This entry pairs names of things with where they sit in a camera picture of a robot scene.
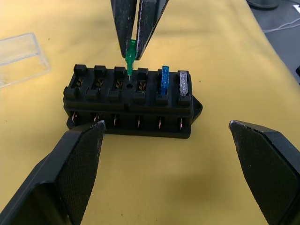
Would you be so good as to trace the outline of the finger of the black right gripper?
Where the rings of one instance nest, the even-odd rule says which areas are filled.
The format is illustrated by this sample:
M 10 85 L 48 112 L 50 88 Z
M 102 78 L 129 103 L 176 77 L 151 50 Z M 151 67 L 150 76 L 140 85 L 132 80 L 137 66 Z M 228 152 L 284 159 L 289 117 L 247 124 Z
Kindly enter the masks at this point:
M 111 0 L 112 15 L 123 58 L 126 57 L 132 38 L 135 14 L 140 9 L 137 3 L 136 0 Z
M 136 34 L 136 60 L 141 59 L 168 2 L 168 0 L 140 1 Z

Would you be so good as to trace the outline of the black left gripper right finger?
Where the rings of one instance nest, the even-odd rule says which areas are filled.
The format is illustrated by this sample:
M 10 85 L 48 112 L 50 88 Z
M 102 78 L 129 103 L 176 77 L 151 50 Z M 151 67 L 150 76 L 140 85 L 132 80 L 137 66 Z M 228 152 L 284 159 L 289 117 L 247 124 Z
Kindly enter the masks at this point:
M 229 124 L 244 178 L 269 225 L 300 223 L 300 152 L 280 132 Z

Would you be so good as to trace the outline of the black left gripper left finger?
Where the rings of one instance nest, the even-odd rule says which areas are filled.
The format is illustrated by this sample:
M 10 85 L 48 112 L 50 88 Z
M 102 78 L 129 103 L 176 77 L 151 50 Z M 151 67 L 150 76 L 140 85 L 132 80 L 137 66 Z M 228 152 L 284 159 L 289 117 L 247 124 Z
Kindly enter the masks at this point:
M 0 214 L 2 225 L 79 225 L 97 176 L 105 122 L 67 131 Z

